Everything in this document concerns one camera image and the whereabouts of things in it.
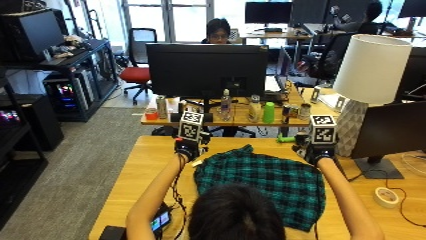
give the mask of table lamp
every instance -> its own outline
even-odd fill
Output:
[[[410,51],[410,43],[397,38],[361,34],[352,37],[333,86],[350,99],[337,120],[336,150],[344,157],[356,147],[369,104],[394,101]]]

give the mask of plastic bottle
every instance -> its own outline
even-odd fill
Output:
[[[224,90],[224,96],[221,98],[221,118],[224,121],[228,121],[230,119],[230,96],[229,96],[229,90]]]
[[[250,122],[258,122],[258,119],[261,117],[262,112],[262,106],[260,103],[260,96],[252,95],[252,102],[249,105],[249,121]]]

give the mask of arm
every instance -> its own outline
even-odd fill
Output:
[[[178,154],[176,154],[155,180],[151,182],[128,213],[127,236],[129,240],[155,239],[151,221],[157,213],[173,180],[188,162],[188,157],[184,154],[181,154],[181,156],[184,157],[182,163],[180,162]]]
[[[361,23],[358,22],[342,23],[338,17],[334,17],[333,25],[336,29],[342,30],[345,32],[357,32],[361,27]]]
[[[322,158],[317,166],[332,186],[352,239],[385,239],[382,229],[333,160]]]

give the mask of white lamp shade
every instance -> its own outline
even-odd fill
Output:
[[[411,44],[377,35],[354,35],[333,89],[349,99],[386,104],[394,101]]]

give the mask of red chair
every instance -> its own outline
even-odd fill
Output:
[[[129,30],[129,60],[132,67],[127,67],[120,74],[120,78],[127,83],[136,83],[136,86],[127,87],[124,94],[128,95],[128,90],[139,88],[133,96],[133,105],[137,105],[136,98],[143,91],[148,94],[148,89],[152,89],[149,75],[149,67],[139,67],[139,64],[148,63],[147,57],[147,43],[157,42],[156,29],[152,28],[131,28]]]

